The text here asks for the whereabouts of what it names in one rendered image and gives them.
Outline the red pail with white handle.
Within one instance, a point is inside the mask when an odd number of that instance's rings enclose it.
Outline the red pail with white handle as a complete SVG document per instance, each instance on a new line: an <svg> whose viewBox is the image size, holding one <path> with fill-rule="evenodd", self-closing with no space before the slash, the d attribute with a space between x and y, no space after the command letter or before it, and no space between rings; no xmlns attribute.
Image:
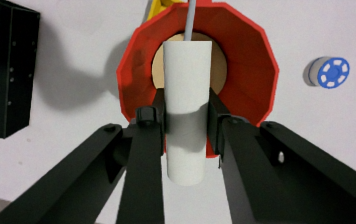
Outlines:
<svg viewBox="0 0 356 224"><path fill-rule="evenodd" d="M260 127L273 110L279 72L264 28L231 5L175 2L130 39L116 70L121 113L130 123L164 88L167 176L195 185L206 158L219 156L207 134L209 87L231 115Z"/></svg>

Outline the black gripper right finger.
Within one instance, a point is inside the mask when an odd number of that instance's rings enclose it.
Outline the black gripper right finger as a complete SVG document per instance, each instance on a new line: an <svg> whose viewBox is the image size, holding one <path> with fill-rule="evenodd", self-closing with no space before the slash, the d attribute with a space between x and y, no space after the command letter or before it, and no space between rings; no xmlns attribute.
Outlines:
<svg viewBox="0 0 356 224"><path fill-rule="evenodd" d="M296 132L231 115L209 87L207 134L232 224L356 224L356 170Z"/></svg>

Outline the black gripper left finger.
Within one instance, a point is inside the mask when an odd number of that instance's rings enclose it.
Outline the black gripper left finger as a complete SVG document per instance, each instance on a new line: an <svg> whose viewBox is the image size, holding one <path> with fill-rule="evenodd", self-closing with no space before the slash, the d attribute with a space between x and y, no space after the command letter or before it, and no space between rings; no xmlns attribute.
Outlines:
<svg viewBox="0 0 356 224"><path fill-rule="evenodd" d="M94 224L125 171L115 224L165 224L164 88L135 117L99 127L5 207L0 224Z"/></svg>

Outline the yellow rectangular tray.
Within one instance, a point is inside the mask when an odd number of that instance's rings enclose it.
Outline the yellow rectangular tray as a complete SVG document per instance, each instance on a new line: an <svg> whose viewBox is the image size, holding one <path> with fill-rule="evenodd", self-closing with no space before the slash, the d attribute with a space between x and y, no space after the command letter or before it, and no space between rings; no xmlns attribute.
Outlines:
<svg viewBox="0 0 356 224"><path fill-rule="evenodd" d="M172 5L175 2L183 2L181 0L153 0L148 20ZM147 21L148 21L147 20Z"/></svg>

